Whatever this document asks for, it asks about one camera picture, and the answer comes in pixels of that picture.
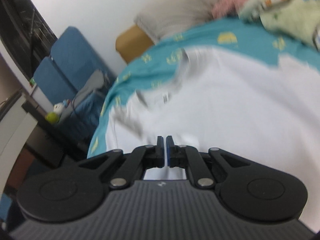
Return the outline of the dark barred window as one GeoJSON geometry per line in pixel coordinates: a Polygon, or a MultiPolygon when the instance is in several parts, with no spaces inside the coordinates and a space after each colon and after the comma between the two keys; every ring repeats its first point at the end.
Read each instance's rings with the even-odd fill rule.
{"type": "Polygon", "coordinates": [[[56,40],[31,0],[1,0],[1,41],[28,80],[56,40]]]}

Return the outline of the green cartoon fleece blanket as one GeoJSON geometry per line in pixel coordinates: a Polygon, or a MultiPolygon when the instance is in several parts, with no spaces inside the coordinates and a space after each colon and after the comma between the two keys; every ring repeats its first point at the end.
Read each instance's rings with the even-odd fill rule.
{"type": "Polygon", "coordinates": [[[319,51],[319,0],[247,0],[238,11],[244,22],[258,22],[319,51]]]}

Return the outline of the small white plush toy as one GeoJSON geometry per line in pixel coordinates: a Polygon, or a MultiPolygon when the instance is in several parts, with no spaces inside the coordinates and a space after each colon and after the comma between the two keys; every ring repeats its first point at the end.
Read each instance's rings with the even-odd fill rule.
{"type": "Polygon", "coordinates": [[[63,111],[68,107],[70,104],[70,100],[63,100],[63,102],[57,103],[53,107],[53,112],[56,113],[57,115],[61,115],[63,111]]]}

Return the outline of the blue quilted chair far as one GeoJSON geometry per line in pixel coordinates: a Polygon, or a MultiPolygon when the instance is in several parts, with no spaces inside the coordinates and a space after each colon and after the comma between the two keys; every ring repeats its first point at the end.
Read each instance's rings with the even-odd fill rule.
{"type": "Polygon", "coordinates": [[[51,56],[41,61],[33,79],[53,105],[74,98],[78,92],[51,56]]]}

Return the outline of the white t-shirt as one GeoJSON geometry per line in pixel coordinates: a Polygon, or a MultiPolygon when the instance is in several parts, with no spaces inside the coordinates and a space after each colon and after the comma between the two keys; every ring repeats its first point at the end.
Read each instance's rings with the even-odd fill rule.
{"type": "Polygon", "coordinates": [[[319,71],[289,55],[275,68],[219,48],[182,52],[172,80],[134,92],[109,113],[107,150],[131,152],[172,136],[200,151],[218,147],[299,178],[301,220],[319,230],[319,71]]]}

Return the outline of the blue quilted chair near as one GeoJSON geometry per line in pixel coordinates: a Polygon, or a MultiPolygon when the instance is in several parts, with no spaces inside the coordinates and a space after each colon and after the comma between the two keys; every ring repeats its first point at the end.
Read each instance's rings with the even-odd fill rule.
{"type": "MultiPolygon", "coordinates": [[[[50,56],[77,91],[84,87],[86,81],[96,70],[101,70],[108,75],[109,89],[115,81],[114,75],[106,64],[75,27],[68,27],[63,32],[52,46],[50,56]]],[[[60,115],[62,124],[67,129],[94,132],[99,123],[99,115],[105,97],[102,98],[97,93],[93,93],[77,106],[73,103],[74,98],[69,99],[70,104],[60,115]]]]}

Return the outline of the yellow-green ball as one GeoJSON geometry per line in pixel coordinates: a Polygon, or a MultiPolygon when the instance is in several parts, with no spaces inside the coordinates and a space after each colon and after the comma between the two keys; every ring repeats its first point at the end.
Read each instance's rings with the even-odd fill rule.
{"type": "Polygon", "coordinates": [[[45,119],[50,124],[57,124],[59,122],[59,120],[60,120],[60,116],[55,112],[50,112],[45,116],[45,119]]]}

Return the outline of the blue quilted chair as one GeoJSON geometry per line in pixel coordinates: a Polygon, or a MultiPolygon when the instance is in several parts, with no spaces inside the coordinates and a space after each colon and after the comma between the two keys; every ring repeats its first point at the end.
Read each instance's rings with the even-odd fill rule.
{"type": "Polygon", "coordinates": [[[33,79],[53,105],[74,98],[78,92],[51,56],[41,61],[33,79]]]}
{"type": "MultiPolygon", "coordinates": [[[[106,64],[75,27],[68,27],[63,32],[52,46],[50,56],[77,91],[84,87],[86,81],[96,70],[101,70],[108,75],[109,89],[115,81],[114,75],[106,64]]],[[[102,98],[97,93],[93,93],[77,106],[73,103],[74,98],[69,99],[70,104],[60,115],[62,124],[67,129],[94,132],[99,123],[99,115],[105,97],[102,98]]]]}

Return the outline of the teal smiley bed sheet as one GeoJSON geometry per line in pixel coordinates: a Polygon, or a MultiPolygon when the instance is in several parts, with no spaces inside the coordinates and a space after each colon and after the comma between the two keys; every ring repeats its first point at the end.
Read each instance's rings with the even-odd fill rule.
{"type": "Polygon", "coordinates": [[[276,66],[278,56],[288,53],[319,68],[319,52],[284,34],[272,34],[261,25],[245,24],[237,18],[223,18],[196,26],[166,38],[131,61],[108,91],[101,108],[99,125],[91,140],[89,158],[106,152],[108,113],[121,106],[138,89],[157,88],[173,77],[186,47],[209,45],[276,66]]]}

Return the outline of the grey folded cloth on chair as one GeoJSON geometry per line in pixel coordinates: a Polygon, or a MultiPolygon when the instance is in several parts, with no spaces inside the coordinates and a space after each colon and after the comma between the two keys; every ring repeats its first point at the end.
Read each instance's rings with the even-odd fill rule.
{"type": "Polygon", "coordinates": [[[101,70],[96,70],[86,81],[84,87],[76,94],[73,100],[74,105],[79,105],[93,93],[97,93],[98,96],[104,98],[108,92],[109,86],[110,79],[108,75],[101,70]]]}

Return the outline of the white desk with dark top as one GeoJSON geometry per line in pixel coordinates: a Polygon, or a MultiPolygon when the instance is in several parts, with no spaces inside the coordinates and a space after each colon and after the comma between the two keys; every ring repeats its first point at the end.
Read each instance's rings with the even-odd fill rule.
{"type": "Polygon", "coordinates": [[[47,122],[25,97],[15,92],[1,106],[1,194],[17,191],[32,162],[49,169],[62,165],[65,157],[85,159],[86,151],[47,122]]]}

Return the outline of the grey pillow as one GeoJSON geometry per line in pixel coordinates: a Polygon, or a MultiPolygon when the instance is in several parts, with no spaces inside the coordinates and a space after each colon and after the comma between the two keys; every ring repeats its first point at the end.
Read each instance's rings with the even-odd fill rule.
{"type": "Polygon", "coordinates": [[[213,19],[219,0],[154,0],[135,17],[134,23],[157,43],[213,19]]]}

